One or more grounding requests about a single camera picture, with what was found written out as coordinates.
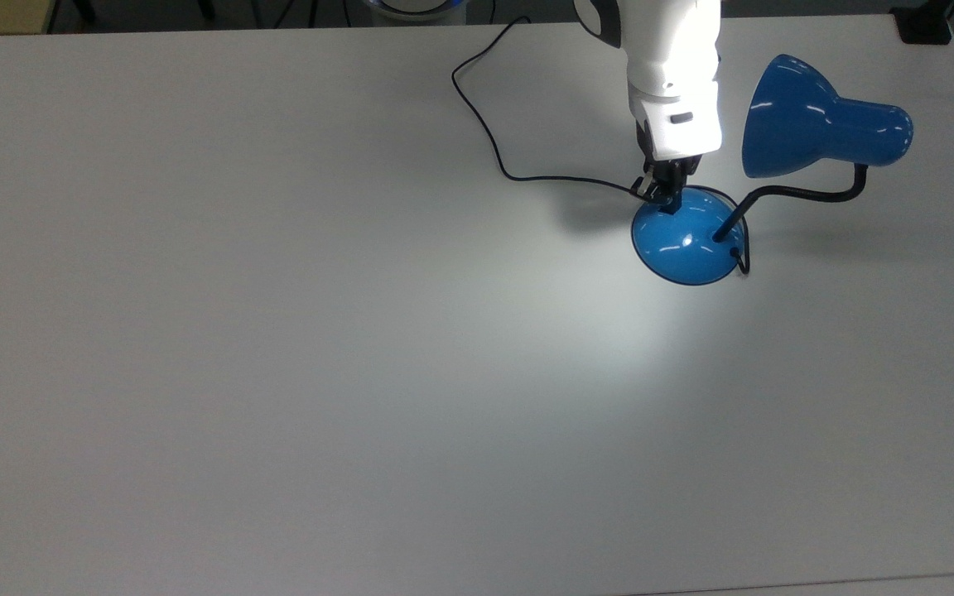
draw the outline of power cord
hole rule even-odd
[[[532,19],[530,19],[529,17],[525,15],[522,15],[512,20],[509,24],[507,24],[507,26],[503,28],[502,31],[499,32],[499,35],[497,35],[495,39],[492,40],[491,44],[488,45],[488,48],[484,48],[483,50],[481,50],[474,56],[467,58],[467,60],[463,61],[462,64],[457,65],[457,67],[455,67],[455,70],[451,71],[451,84],[455,86],[455,91],[458,93],[459,97],[462,98],[462,101],[466,102],[466,106],[470,107],[470,112],[474,113],[474,116],[477,117],[477,121],[480,122],[481,127],[484,128],[485,135],[488,135],[488,140],[492,142],[492,151],[495,151],[495,161],[496,163],[499,164],[499,172],[503,173],[503,176],[506,176],[508,180],[513,180],[515,182],[534,182],[539,180],[564,180],[569,182],[586,182],[586,184],[590,184],[590,185],[609,186],[609,188],[611,189],[617,189],[621,192],[628,193],[629,196],[635,196],[632,194],[632,190],[629,188],[626,188],[626,186],[617,185],[614,182],[609,182],[606,180],[598,180],[598,178],[586,178],[583,176],[515,176],[515,174],[511,174],[510,172],[507,171],[507,166],[504,166],[503,164],[503,155],[501,155],[499,152],[499,143],[496,142],[495,135],[493,135],[492,133],[492,129],[489,128],[488,122],[484,120],[484,117],[481,116],[480,111],[477,109],[476,106],[473,105],[473,102],[470,102],[470,98],[467,98],[465,92],[463,92],[462,88],[459,87],[458,74],[459,74],[459,71],[462,71],[462,69],[465,68],[467,65],[473,64],[474,61],[480,60],[480,58],[484,57],[485,54],[488,54],[489,51],[492,50],[492,48],[495,48],[495,45],[499,43],[500,39],[503,39],[503,36],[507,34],[507,31],[510,31],[511,27],[514,27],[515,24],[518,24],[520,22],[531,23]]]

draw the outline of floor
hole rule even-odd
[[[83,23],[72,0],[56,0],[51,33],[113,33],[114,31],[192,31],[204,29],[253,29],[252,0],[213,0],[217,16],[206,22],[197,0],[91,0],[99,19]],[[345,10],[353,26],[370,26],[363,0],[255,0],[264,22],[281,27],[306,27],[311,4],[317,10],[314,26],[347,26]],[[470,22],[487,22],[495,0],[470,0]],[[915,7],[920,0],[725,0],[724,16],[780,16],[884,14],[891,7]],[[535,22],[575,20],[568,0],[498,0],[494,22],[506,23],[518,15]]]

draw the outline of white table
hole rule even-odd
[[[620,193],[512,184],[448,73],[498,27],[0,39],[0,594],[588,595],[954,573],[954,45],[730,20],[897,103],[850,204],[671,286]],[[624,56],[465,76],[520,173],[629,182]],[[788,178],[848,186],[821,163]]]

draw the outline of black cable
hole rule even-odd
[[[275,26],[272,29],[277,29],[278,27],[282,26],[282,22],[284,22],[285,16],[289,14],[289,8],[292,8],[292,4],[294,3],[294,1],[295,0],[289,0],[287,3],[285,3],[285,8],[283,8],[282,14],[279,15],[279,18],[275,22]],[[316,4],[318,2],[317,0],[311,0],[311,3]]]
[[[260,0],[250,0],[249,4],[253,7],[253,20],[257,22],[257,29],[263,29],[264,17],[260,14]]]
[[[735,208],[735,211],[731,212],[730,218],[720,226],[720,229],[716,230],[716,233],[712,234],[713,242],[723,241],[731,228],[742,218],[742,215],[745,215],[745,212],[749,211],[749,208],[753,207],[754,204],[757,203],[757,199],[760,199],[762,196],[777,194],[780,196],[792,196],[795,197],[795,199],[815,200],[818,201],[818,203],[845,203],[846,200],[855,199],[856,196],[859,196],[860,193],[864,191],[864,186],[867,185],[867,166],[864,166],[863,163],[855,163],[853,166],[855,167],[853,167],[852,186],[847,191],[821,192],[798,189],[794,188],[794,186],[760,186],[757,190],[747,194],[745,199],[742,199],[742,203],[739,204],[738,208]]]
[[[735,211],[738,211],[739,204],[735,203],[735,200],[731,199],[731,197],[723,191],[711,188],[711,186],[701,185],[689,185],[687,188],[697,189],[700,191],[705,191],[711,195],[719,196],[724,203],[730,204],[732,214],[734,214]],[[747,276],[749,275],[749,223],[746,222],[745,216],[742,215],[739,216],[739,220],[742,222],[742,253],[739,254],[738,248],[731,248],[730,255],[735,258],[735,263],[738,263],[739,272],[742,272],[742,275]]]
[[[503,36],[507,34],[507,31],[510,31],[512,26],[518,24],[519,22],[531,23],[532,19],[527,16],[519,16],[518,18],[512,20],[507,26],[503,27],[503,30],[499,32],[499,35],[492,40],[491,44],[488,45],[488,48],[484,48],[477,54],[473,55],[470,58],[467,58],[466,61],[463,61],[462,64],[457,65],[455,70],[451,71],[451,84],[455,86],[455,91],[458,93],[459,97],[462,98],[463,102],[466,102],[466,105],[470,107],[470,112],[474,113],[474,116],[477,117],[477,121],[480,122],[482,128],[484,128],[485,135],[488,135],[488,140],[492,142],[492,151],[495,151],[495,161],[499,164],[499,172],[503,173],[503,176],[507,177],[507,180],[513,180],[515,182],[534,182],[539,180],[564,180],[569,182],[586,182],[590,185],[603,185],[609,186],[611,189],[617,189],[619,191],[628,193],[631,196],[632,190],[626,188],[626,186],[614,184],[614,182],[608,182],[606,180],[598,180],[598,178],[585,178],[583,176],[515,176],[510,172],[507,172],[507,166],[503,164],[503,155],[499,152],[499,144],[495,141],[495,136],[492,135],[492,129],[489,128],[488,123],[484,121],[484,117],[481,116],[478,112],[477,107],[473,105],[473,102],[470,102],[470,98],[466,97],[466,94],[463,94],[462,88],[459,87],[458,73],[467,65],[472,64],[473,61],[479,60],[479,58],[484,57],[484,54],[488,54],[492,48],[495,48],[495,45],[499,43],[499,39],[503,39]]]

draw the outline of black flexible arm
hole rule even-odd
[[[739,219],[742,219],[745,212],[749,211],[749,208],[753,207],[754,203],[757,203],[757,199],[760,199],[762,196],[777,194],[780,196],[796,197],[796,199],[816,200],[819,201],[819,203],[845,203],[846,200],[853,200],[855,197],[860,196],[860,193],[864,192],[865,185],[867,185],[867,166],[864,166],[863,163],[855,163],[852,188],[843,192],[810,191],[807,189],[794,188],[794,186],[760,186],[757,190],[747,194],[745,199],[742,199],[742,203],[739,203],[739,206],[735,207],[735,211],[731,211],[730,218],[727,218],[726,222],[720,226],[720,229],[712,234],[712,240],[713,242],[723,242],[724,238],[727,237],[727,233],[731,231],[731,228],[739,222]]]

